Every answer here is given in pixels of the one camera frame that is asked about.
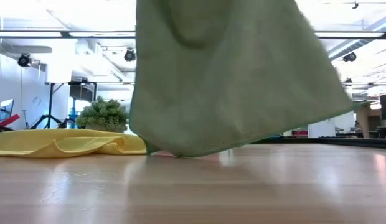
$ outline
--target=green towel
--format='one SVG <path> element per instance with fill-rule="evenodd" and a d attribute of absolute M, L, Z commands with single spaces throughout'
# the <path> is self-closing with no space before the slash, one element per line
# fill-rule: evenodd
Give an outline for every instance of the green towel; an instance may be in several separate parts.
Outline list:
<path fill-rule="evenodd" d="M 294 1 L 139 0 L 131 129 L 199 157 L 348 112 Z"/>

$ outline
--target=ceiling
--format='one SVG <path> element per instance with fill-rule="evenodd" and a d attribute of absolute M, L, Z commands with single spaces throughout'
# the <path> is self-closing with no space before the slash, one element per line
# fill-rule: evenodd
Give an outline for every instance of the ceiling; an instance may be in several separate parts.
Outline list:
<path fill-rule="evenodd" d="M 386 0 L 296 0 L 300 10 L 316 31 L 374 30 L 386 22 Z M 94 30 L 134 31 L 136 0 L 0 0 L 0 30 Z M 3 44 L 46 45 L 54 47 L 63 40 L 4 39 Z M 354 40 L 322 40 L 330 55 L 342 50 L 341 45 L 354 45 Z M 134 81 L 136 61 L 126 62 L 127 48 L 135 48 L 134 39 L 97 39 L 75 41 L 73 76 L 90 81 Z M 386 40 L 375 40 L 354 49 L 357 60 L 332 61 L 344 82 L 386 82 Z M 45 61 L 48 54 L 35 55 Z M 130 86 L 101 86 L 103 91 L 125 91 L 130 99 Z M 357 97 L 374 98 L 386 93 L 386 86 L 354 86 L 347 89 Z"/>

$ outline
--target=potted plant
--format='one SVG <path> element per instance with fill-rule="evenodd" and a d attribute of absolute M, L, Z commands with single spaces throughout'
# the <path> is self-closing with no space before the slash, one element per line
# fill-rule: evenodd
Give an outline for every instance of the potted plant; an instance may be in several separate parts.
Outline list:
<path fill-rule="evenodd" d="M 127 119 L 125 106 L 116 100 L 105 101 L 99 96 L 91 106 L 84 107 L 75 122 L 87 129 L 123 133 L 127 130 Z"/>

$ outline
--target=wooden tabletop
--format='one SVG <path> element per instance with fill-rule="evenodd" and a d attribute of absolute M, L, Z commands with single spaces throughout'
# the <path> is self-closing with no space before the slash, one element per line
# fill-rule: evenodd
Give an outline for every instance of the wooden tabletop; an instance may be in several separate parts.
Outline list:
<path fill-rule="evenodd" d="M 386 151 L 256 145 L 200 159 L 0 157 L 0 224 L 386 224 Z"/>

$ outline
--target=yellow cloth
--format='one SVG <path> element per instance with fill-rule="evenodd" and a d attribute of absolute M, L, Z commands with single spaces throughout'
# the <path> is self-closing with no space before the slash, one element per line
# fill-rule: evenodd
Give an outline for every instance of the yellow cloth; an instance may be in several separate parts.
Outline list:
<path fill-rule="evenodd" d="M 0 156 L 66 158 L 90 153 L 140 155 L 146 153 L 146 146 L 137 136 L 86 129 L 0 133 Z"/>

